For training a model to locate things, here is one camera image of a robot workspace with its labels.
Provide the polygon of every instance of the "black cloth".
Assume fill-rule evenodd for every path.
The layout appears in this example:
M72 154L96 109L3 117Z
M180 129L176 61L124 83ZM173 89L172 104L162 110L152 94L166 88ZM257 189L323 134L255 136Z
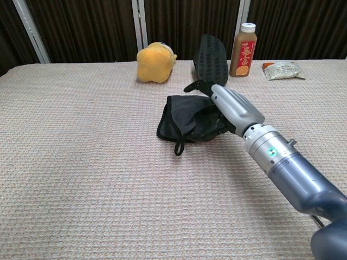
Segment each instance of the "black cloth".
M211 98L168 96L157 136L175 142L175 155L181 155L186 142L206 142L227 130L227 120Z

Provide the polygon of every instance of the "black cable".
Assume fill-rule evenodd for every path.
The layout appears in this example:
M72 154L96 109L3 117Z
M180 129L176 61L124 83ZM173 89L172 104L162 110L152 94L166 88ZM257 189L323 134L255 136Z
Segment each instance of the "black cable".
M322 221L320 221L320 219L317 216L311 215L311 217L313 218L313 220L321 227L323 228L325 225L323 224Z

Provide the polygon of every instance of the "white packet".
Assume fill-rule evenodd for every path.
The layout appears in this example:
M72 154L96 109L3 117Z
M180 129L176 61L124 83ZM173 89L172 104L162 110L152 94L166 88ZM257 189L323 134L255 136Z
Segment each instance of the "white packet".
M289 61L279 61L275 64L267 66L264 69L267 80L285 79L288 77L298 77L300 79L306 79L305 74L299 65Z

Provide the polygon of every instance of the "mattress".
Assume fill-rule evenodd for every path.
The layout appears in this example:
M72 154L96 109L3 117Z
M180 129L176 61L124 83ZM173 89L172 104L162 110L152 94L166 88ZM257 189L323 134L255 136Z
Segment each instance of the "mattress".
M298 61L306 80L267 81L262 63L226 86L347 193L347 60ZM31 64L0 77L0 259L313 259L317 224L241 138L177 157L156 137L166 97L195 80L192 61L163 84L136 69Z

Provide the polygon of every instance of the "plastic bottle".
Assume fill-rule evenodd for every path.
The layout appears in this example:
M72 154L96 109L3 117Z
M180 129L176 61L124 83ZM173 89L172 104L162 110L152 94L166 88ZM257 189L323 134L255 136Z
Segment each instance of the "plastic bottle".
M232 62L230 65L231 77L246 77L252 63L256 35L254 23L242 23L241 30L235 37Z

